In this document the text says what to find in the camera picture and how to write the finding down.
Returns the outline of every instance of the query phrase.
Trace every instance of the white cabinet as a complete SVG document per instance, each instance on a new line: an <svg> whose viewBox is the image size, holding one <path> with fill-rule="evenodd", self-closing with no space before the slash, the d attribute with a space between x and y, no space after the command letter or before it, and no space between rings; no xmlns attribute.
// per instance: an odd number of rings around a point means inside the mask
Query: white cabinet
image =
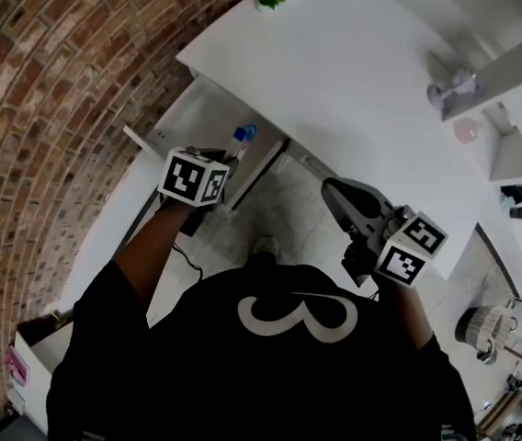
<svg viewBox="0 0 522 441"><path fill-rule="evenodd" d="M522 43L486 64L477 79L477 94L454 99L445 116L447 132L453 135L455 122L477 122L478 139L460 149L483 179L498 186L522 184ZM501 111L510 130L500 129L489 110Z"/></svg>
<svg viewBox="0 0 522 441"><path fill-rule="evenodd" d="M14 348L28 366L28 383L21 386L12 380L17 394L24 401L24 414L47 434L47 394L51 388L52 372L59 366L71 341L73 323L68 323L33 346L29 346L20 332L16 332Z"/></svg>

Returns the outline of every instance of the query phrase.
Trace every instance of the open drawer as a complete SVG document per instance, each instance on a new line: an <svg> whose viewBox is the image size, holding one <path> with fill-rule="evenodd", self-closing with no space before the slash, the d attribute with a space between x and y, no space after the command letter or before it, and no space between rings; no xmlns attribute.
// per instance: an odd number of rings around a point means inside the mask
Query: open drawer
<svg viewBox="0 0 522 441"><path fill-rule="evenodd" d="M200 75L145 138L128 127L124 131L145 151L164 162L174 147L224 150L236 128L245 124L255 124L259 130L226 187L222 207L232 210L289 141L278 128L240 99Z"/></svg>

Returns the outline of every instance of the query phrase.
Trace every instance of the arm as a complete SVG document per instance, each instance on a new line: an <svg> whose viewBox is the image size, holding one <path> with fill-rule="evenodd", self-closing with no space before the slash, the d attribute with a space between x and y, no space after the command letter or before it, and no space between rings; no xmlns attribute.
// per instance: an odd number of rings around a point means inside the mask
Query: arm
<svg viewBox="0 0 522 441"><path fill-rule="evenodd" d="M145 311L190 211L173 203L157 212L75 303L71 343L47 397L50 440L79 439L83 431L106 435L109 401L120 391L112 381L120 379L122 369L133 375L126 396L141 386L137 378L149 347Z"/></svg>
<svg viewBox="0 0 522 441"><path fill-rule="evenodd" d="M373 275L373 280L380 288L380 303L395 315L416 349L423 348L434 334L416 289L396 285L379 275Z"/></svg>
<svg viewBox="0 0 522 441"><path fill-rule="evenodd" d="M191 206L176 201L157 212L114 260L145 310L149 308L179 229L192 210Z"/></svg>
<svg viewBox="0 0 522 441"><path fill-rule="evenodd" d="M456 432L475 439L473 410L460 373L441 350L416 289L396 285L374 275L380 288L380 304L386 306L418 350L412 377L431 401L430 419L438 423L438 432ZM449 436L447 439L458 439Z"/></svg>

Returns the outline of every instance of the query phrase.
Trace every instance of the person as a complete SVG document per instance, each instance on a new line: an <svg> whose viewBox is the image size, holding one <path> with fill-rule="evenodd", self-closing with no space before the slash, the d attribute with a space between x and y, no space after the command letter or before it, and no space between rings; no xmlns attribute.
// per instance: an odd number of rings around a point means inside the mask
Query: person
<svg viewBox="0 0 522 441"><path fill-rule="evenodd" d="M457 370L416 291L374 277L379 301L263 238L149 329L145 313L192 208L157 212L74 305L47 398L50 440L190 435L475 439Z"/></svg>

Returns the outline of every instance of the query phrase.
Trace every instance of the pink object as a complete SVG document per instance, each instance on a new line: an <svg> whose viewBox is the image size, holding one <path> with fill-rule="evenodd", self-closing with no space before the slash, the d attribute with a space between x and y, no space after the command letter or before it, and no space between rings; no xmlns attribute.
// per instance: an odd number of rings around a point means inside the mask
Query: pink object
<svg viewBox="0 0 522 441"><path fill-rule="evenodd" d="M13 346L10 346L7 352L7 364L10 369L10 375L18 384L26 386L28 383L28 366L22 361Z"/></svg>
<svg viewBox="0 0 522 441"><path fill-rule="evenodd" d="M455 137L461 143L470 143L478 138L478 132L480 131L480 124L471 118L464 118L453 123L453 131Z"/></svg>

